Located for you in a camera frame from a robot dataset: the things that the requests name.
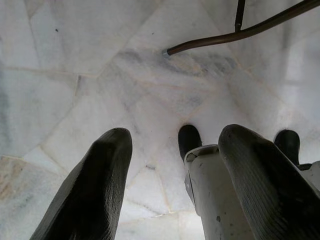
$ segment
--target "brown metal bar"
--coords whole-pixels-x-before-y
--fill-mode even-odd
[[[246,4],[246,0],[238,1],[238,7],[236,9],[236,16],[235,16],[235,23],[234,23],[236,33],[241,31],[242,20],[244,19],[245,4]]]
[[[213,37],[187,41],[185,43],[171,47],[168,50],[165,50],[163,54],[170,56],[188,49],[216,45],[216,44],[224,44],[224,43],[229,43],[229,42],[234,42],[237,40],[249,38],[259,33],[262,33],[268,29],[271,29],[287,20],[290,20],[296,16],[299,16],[318,6],[320,6],[320,0],[304,0],[278,13],[275,16],[268,18],[263,22],[260,22],[252,27],[246,28],[239,32],[233,32],[233,33],[220,35],[220,36],[213,36]]]

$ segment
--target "marble floor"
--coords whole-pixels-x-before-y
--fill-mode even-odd
[[[247,0],[244,27],[297,3]],[[91,143],[130,130],[133,156],[116,240],[201,240],[177,132],[215,144],[241,124],[301,138],[320,154],[320,8],[249,39],[175,44],[233,31],[234,0],[0,0],[0,239],[32,235]]]

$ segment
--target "metal rod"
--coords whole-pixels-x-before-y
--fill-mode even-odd
[[[238,7],[236,9],[236,16],[235,16],[235,23],[234,23],[236,33],[241,31],[242,21],[244,19],[245,4],[246,4],[246,0],[238,1]]]
[[[239,32],[187,41],[185,43],[169,48],[168,50],[164,51],[164,54],[170,56],[188,49],[216,45],[216,44],[224,44],[224,43],[229,43],[229,42],[234,42],[237,40],[249,38],[256,34],[262,33],[268,29],[271,29],[287,20],[290,20],[296,16],[299,16],[318,6],[320,6],[320,0],[304,0],[252,27],[246,28]]]

